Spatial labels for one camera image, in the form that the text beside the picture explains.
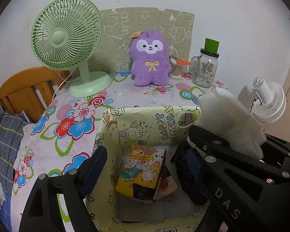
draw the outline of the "fan base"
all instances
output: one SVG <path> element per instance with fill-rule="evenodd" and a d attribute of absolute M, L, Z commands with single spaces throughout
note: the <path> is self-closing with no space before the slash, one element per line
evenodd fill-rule
<path fill-rule="evenodd" d="M 113 79 L 103 71 L 90 72 L 90 81 L 84 83 L 81 79 L 71 83 L 69 93 L 72 97 L 83 98 L 95 95 L 109 87 Z"/>

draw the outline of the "green lid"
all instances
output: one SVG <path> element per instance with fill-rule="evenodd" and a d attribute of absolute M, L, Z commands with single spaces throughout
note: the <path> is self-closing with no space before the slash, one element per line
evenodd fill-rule
<path fill-rule="evenodd" d="M 204 50 L 216 54 L 218 52 L 219 42 L 213 39 L 205 38 Z"/>

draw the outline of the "yellow ribbon bow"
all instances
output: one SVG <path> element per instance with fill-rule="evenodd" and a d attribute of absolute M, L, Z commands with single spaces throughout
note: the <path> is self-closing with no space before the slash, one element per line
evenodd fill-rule
<path fill-rule="evenodd" d="M 150 66 L 148 71 L 150 71 L 151 69 L 156 70 L 155 65 L 159 65 L 159 62 L 158 61 L 154 61 L 153 63 L 152 62 L 145 62 L 145 65 Z"/>

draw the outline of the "glass jar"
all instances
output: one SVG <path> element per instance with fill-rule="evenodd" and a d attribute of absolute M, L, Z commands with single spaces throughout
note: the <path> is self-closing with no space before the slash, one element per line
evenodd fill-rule
<path fill-rule="evenodd" d="M 193 83 L 197 86 L 210 88 L 215 78 L 218 66 L 218 53 L 201 49 L 201 55 L 191 59 L 190 72 L 194 74 Z"/>

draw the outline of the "purple plush toy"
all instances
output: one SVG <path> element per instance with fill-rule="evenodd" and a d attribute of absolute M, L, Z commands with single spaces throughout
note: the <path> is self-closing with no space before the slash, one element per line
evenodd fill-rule
<path fill-rule="evenodd" d="M 168 49 L 157 30 L 142 32 L 140 36 L 133 38 L 129 54 L 133 59 L 131 73 L 135 75 L 136 86 L 168 84 L 168 74 L 171 71 Z"/>

